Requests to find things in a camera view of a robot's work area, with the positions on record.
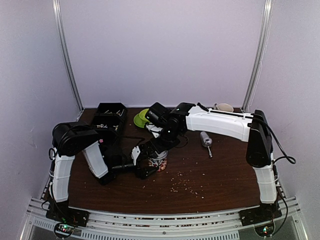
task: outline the green bowl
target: green bowl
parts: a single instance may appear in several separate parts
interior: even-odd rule
[[[140,113],[139,113],[139,117],[141,118],[142,121],[147,121],[149,122],[148,119],[146,119],[146,114],[149,111],[149,108],[143,109]]]
[[[134,124],[139,127],[139,128],[144,128],[145,127],[145,124],[148,122],[148,121],[144,121],[141,119],[141,117],[139,116],[139,113],[137,115],[135,115],[134,119],[133,119],[133,122]]]

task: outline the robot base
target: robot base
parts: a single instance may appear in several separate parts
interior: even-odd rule
[[[239,215],[242,226],[248,226],[273,221],[273,219],[281,217],[282,212],[278,203],[261,203],[259,207],[241,210]]]
[[[45,217],[71,226],[86,227],[89,219],[89,212],[69,208],[69,201],[53,203],[50,205]]]

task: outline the metal frame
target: metal frame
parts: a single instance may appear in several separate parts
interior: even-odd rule
[[[249,111],[249,104],[250,104],[250,101],[252,100],[252,97],[255,93],[259,74],[261,71],[261,60],[262,60],[265,48],[267,46],[267,39],[268,39],[268,35],[269,35],[272,7],[273,7],[273,0],[265,0],[258,48],[256,51],[256,56],[255,56],[255,60],[254,60],[254,65],[253,65],[251,77],[250,77],[249,86],[247,88],[245,98],[243,101],[243,105],[241,107],[241,109],[244,113]]]
[[[80,99],[74,73],[71,67],[71,62],[70,62],[70,57],[69,57],[69,52],[68,52],[67,42],[66,42],[66,36],[64,31],[64,25],[62,21],[61,9],[60,9],[60,0],[52,0],[52,4],[53,4],[53,12],[54,12],[54,17],[56,21],[56,26],[57,26],[59,37],[60,37],[60,43],[62,47],[65,68],[67,71],[67,75],[71,84],[72,92],[75,97],[76,103],[78,105],[79,110],[82,111],[84,107]]]
[[[44,200],[32,198],[27,209],[25,225],[20,240],[28,240],[32,226],[53,230],[54,220],[46,218],[46,210],[41,204]],[[295,219],[295,227],[301,240],[307,240],[303,222],[300,219],[301,210],[295,197],[287,198],[288,216]],[[283,219],[286,207],[279,201]],[[87,227],[77,227],[75,238],[86,240],[126,239],[126,240],[205,240],[223,239],[219,236],[232,236],[239,239],[239,230],[253,228],[254,225],[242,226],[239,211],[252,207],[188,214],[125,214],[106,211],[89,211]]]
[[[60,0],[52,0],[52,3],[53,3],[55,21],[56,21],[56,25],[57,25],[57,29],[60,37],[65,68],[67,70],[72,92],[76,99],[78,108],[80,111],[83,111],[84,107],[81,102],[80,94],[76,85],[74,73],[72,70],[71,62],[70,62],[69,52],[67,48],[66,36],[64,32],[63,19],[62,19],[61,8],[60,8]],[[265,0],[258,48],[257,48],[255,60],[254,60],[250,82],[249,82],[249,85],[245,94],[245,98],[241,107],[243,112],[249,111],[249,104],[250,104],[250,101],[252,100],[252,97],[257,85],[257,81],[259,78],[259,73],[261,70],[261,60],[262,60],[262,56],[266,47],[266,42],[269,34],[272,6],[273,6],[273,0]]]

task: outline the white wall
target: white wall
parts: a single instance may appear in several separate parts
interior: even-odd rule
[[[267,51],[250,110],[266,113],[297,164],[279,162],[280,179],[313,238],[320,223],[320,1],[275,1]]]
[[[85,107],[241,106],[264,0],[68,0],[61,12]]]
[[[17,239],[48,179],[53,127],[78,115],[52,2],[0,1],[0,238]]]

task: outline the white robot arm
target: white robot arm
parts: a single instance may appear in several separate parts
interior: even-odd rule
[[[254,114],[231,113],[206,108],[200,103],[181,103],[169,110],[155,103],[146,113],[146,118],[158,129],[153,133],[154,138],[132,150],[134,162],[155,157],[177,146],[180,142],[178,135],[186,131],[206,131],[248,142],[246,161],[256,174],[260,207],[256,211],[252,210],[252,214],[243,212],[243,219],[251,217],[253,221],[269,220],[281,214],[277,203],[278,177],[273,162],[272,136],[262,111],[256,110]]]
[[[48,201],[50,207],[46,217],[59,222],[85,227],[89,213],[69,208],[68,186],[71,167],[76,154],[83,152],[92,174],[105,185],[115,178],[104,162],[99,149],[99,135],[84,122],[65,122],[52,131],[53,148],[49,150],[52,160],[50,168]]]

